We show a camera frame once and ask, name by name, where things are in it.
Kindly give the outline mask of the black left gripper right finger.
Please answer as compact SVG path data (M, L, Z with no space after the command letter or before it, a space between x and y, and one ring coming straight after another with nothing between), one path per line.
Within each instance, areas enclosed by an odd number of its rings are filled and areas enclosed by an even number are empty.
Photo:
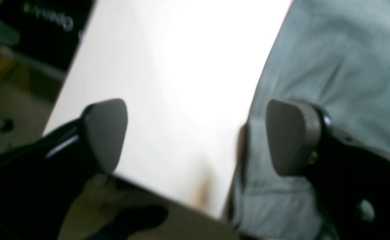
M310 182L340 239L390 240L390 153L366 146L303 101L269 101L266 133L276 173Z

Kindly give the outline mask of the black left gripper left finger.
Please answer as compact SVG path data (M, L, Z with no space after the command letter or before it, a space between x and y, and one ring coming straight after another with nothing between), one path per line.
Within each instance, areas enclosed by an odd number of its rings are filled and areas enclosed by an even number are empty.
M96 102L40 140L0 154L0 240L55 240L86 182L116 169L127 124L122 99Z

